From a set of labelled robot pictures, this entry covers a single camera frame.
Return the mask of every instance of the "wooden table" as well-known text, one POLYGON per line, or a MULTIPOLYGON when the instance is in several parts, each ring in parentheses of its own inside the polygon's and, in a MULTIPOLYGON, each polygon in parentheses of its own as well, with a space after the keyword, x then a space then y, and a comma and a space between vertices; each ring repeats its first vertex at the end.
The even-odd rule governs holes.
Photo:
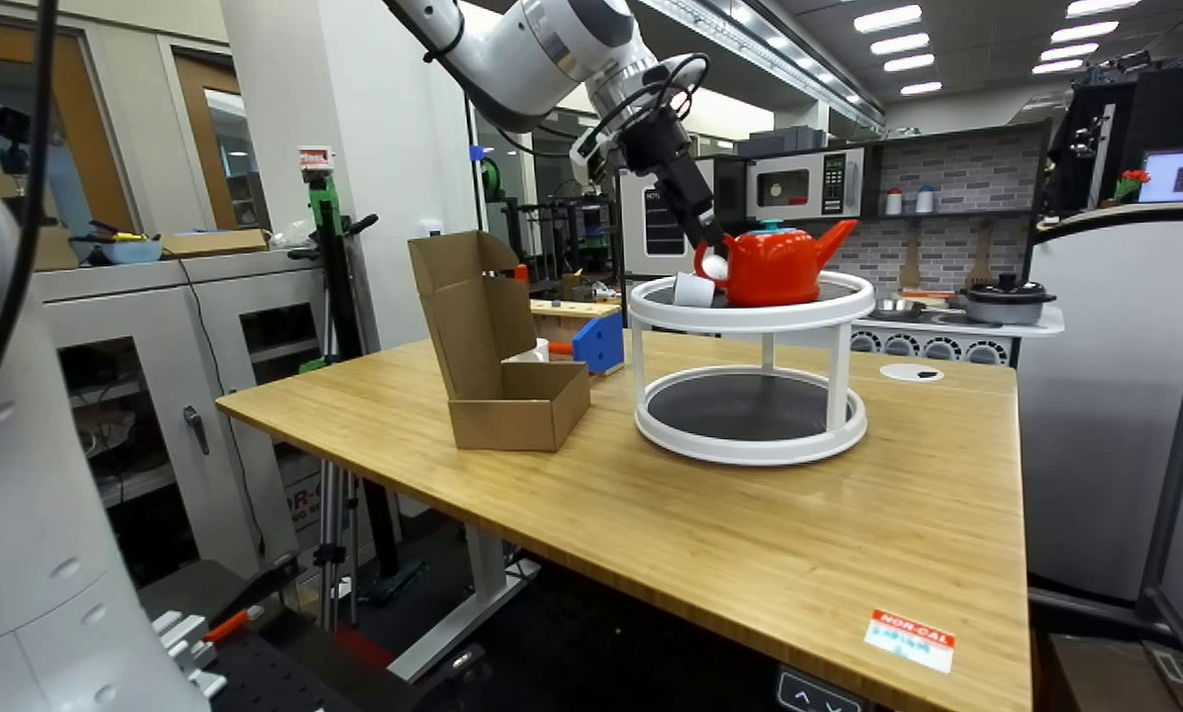
MULTIPOLYGON (((755 365, 755 346, 646 335, 648 372, 755 365)), ((778 348, 821 372, 821 353, 778 348)), ((453 450, 429 346, 278 380, 222 406, 356 473, 890 707, 1029 707, 1016 375, 938 384, 855 355, 869 434, 840 459, 723 471, 631 431, 630 380, 559 456, 453 450), (934 674, 869 649, 875 609, 954 633, 934 674)))

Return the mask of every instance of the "white robot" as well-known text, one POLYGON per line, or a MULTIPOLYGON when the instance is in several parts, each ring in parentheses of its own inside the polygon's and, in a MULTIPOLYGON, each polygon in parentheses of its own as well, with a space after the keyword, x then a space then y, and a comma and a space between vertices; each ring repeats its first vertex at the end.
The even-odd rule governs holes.
MULTIPOLYGON (((387 7, 505 129, 530 129, 588 84, 601 124, 577 137, 573 162, 594 177, 621 166, 656 173, 688 235, 713 235, 713 194, 676 129, 704 59, 656 63, 625 0, 523 0, 490 33, 472 33, 453 0, 387 7)), ((0 207, 0 305, 11 253, 14 227, 0 207)), ((26 302, 0 361, 0 712, 42 707, 184 712, 206 698, 137 607, 26 302)))

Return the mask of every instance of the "microwave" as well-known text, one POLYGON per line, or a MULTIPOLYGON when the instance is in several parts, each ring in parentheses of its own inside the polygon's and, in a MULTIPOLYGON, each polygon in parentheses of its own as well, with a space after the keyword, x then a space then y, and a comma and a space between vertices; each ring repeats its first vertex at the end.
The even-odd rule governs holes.
POLYGON ((755 220, 863 218, 865 150, 778 154, 749 166, 755 220))

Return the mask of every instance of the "blue object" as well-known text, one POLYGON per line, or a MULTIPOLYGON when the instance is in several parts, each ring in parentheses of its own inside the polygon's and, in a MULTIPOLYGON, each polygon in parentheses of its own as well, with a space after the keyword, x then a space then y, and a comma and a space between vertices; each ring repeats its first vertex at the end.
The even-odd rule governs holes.
POLYGON ((159 262, 162 247, 159 243, 122 243, 122 247, 102 247, 102 253, 115 266, 142 266, 142 262, 159 262))
POLYGON ((594 375, 615 369, 625 361, 621 330, 621 313, 580 324, 573 335, 573 361, 580 361, 594 375))

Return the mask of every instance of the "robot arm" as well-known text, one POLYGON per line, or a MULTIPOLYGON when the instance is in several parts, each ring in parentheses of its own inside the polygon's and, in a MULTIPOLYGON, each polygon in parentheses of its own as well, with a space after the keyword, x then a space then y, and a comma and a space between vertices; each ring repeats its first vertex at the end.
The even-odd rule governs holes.
POLYGON ((439 59, 472 102, 503 129, 530 129, 573 87, 588 87, 597 125, 568 157, 588 177, 656 173, 668 214, 692 243, 718 243, 713 189, 701 177, 673 108, 704 74, 704 59, 656 59, 625 0, 516 0, 472 33, 453 0, 387 0, 390 16, 439 59))

